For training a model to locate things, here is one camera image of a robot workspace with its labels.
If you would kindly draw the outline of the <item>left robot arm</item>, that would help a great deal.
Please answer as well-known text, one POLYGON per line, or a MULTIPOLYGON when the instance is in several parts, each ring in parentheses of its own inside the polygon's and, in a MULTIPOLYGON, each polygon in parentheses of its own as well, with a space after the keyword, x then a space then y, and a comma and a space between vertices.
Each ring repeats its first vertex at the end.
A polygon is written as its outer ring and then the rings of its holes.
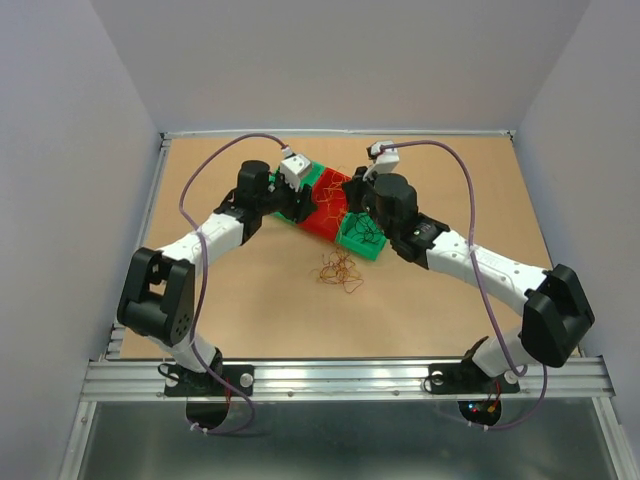
POLYGON ((236 186, 201 225, 169 245, 133 254, 116 318, 174 359, 174 367, 161 370, 170 387, 202 394, 220 388, 222 354, 196 332, 209 266, 245 244, 268 215, 306 220, 316 209, 304 181, 312 169, 302 154, 285 158, 276 171, 263 161, 245 161, 236 186))

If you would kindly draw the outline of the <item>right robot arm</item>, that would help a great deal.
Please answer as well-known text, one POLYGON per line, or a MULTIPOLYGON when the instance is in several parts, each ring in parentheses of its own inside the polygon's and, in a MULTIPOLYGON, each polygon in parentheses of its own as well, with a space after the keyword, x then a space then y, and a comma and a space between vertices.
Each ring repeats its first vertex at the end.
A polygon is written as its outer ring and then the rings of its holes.
POLYGON ((521 317, 507 333, 474 344, 460 366, 463 384, 482 390, 506 371, 539 364, 562 367, 595 322, 577 273, 524 264, 473 243, 448 225, 421 213, 417 192, 395 173, 367 175, 357 169, 342 189, 352 213, 367 215, 409 263, 448 275, 478 289, 483 304, 497 299, 521 317))

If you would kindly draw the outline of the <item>red bin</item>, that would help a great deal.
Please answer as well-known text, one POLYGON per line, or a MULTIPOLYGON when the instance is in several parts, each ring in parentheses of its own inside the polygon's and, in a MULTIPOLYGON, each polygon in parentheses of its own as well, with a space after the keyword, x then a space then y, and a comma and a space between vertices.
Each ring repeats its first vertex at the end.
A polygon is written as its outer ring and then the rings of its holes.
POLYGON ((337 170, 326 167, 312 187, 312 199, 317 209, 299 227, 322 239, 334 243, 347 205, 342 183, 350 179, 337 170))

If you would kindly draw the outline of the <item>right green bin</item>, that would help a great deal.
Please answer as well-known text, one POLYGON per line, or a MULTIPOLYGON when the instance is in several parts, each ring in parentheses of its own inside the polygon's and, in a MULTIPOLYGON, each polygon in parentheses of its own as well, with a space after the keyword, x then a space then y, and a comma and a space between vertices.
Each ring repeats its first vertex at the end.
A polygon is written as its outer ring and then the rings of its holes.
POLYGON ((376 261, 386 245, 387 238, 368 215, 347 213, 339 227, 335 242, 366 260, 376 261))

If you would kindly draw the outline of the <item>green bin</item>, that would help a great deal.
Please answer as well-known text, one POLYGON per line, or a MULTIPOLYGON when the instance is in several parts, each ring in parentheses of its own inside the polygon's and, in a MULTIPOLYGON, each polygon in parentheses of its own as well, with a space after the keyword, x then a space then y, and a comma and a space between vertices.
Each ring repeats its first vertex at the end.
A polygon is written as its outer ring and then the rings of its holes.
POLYGON ((339 227, 335 242, 366 260, 376 261, 386 245, 387 238, 368 215, 347 213, 339 227))
MULTIPOLYGON (((325 166, 318 163, 318 162, 311 162, 311 170, 307 173, 307 175, 303 178, 302 180, 302 184, 303 185, 310 185, 311 187, 313 187, 315 185, 315 183, 317 182, 317 180, 320 178, 320 176, 322 175, 322 173, 325 170, 325 166)), ((279 212, 275 212, 273 213, 273 216, 276 218, 279 218, 285 222, 289 222, 291 223, 291 220, 288 220, 283 214, 279 213, 279 212)))

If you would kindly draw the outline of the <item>left green bin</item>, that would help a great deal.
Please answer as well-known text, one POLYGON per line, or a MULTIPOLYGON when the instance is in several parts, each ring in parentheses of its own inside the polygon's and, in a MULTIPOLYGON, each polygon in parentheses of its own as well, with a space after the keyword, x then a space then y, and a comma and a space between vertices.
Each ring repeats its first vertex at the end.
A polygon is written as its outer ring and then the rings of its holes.
MULTIPOLYGON (((315 185, 315 183, 317 182, 317 180, 320 178, 320 176, 322 175, 322 173, 325 170, 325 166, 318 163, 318 162, 311 162, 311 170, 307 173, 307 175, 303 178, 302 180, 302 184, 303 185, 310 185, 311 187, 313 187, 315 185)), ((291 223, 291 220, 288 220, 283 214, 279 213, 279 212, 275 212, 273 213, 273 216, 276 218, 279 218, 285 222, 289 222, 291 223)))

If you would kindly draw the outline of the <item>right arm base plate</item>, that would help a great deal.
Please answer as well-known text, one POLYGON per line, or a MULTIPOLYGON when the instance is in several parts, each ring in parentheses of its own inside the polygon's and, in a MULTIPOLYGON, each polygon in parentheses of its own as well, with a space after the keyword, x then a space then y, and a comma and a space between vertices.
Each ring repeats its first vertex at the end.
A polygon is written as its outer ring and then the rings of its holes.
POLYGON ((473 364, 436 363, 429 367, 422 388, 434 395, 488 395, 518 393, 518 382, 511 384, 503 376, 489 377, 473 364))

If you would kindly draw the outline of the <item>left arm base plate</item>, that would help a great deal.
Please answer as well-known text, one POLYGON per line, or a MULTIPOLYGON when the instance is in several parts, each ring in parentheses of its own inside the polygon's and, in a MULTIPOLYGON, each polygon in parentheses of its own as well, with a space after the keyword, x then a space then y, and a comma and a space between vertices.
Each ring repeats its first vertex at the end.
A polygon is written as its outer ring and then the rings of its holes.
MULTIPOLYGON (((161 363, 158 373, 164 378, 164 395, 167 397, 233 397, 236 393, 222 385, 209 373, 197 373, 177 364, 161 363)), ((255 368, 250 364, 226 364, 220 376, 247 396, 253 394, 255 368)))

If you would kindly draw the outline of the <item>aluminium rail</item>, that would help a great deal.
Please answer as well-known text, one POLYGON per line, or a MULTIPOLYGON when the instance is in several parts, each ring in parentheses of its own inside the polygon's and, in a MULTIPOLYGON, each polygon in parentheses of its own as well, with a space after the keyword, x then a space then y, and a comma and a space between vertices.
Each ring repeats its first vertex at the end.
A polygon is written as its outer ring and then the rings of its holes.
MULTIPOLYGON (((423 382, 444 359, 251 360, 251 399, 258 402, 444 400, 423 382)), ((99 361, 86 370, 85 402, 165 400, 165 379, 155 361, 99 361)), ((611 398, 615 395, 601 358, 573 357, 548 370, 548 398, 611 398)))

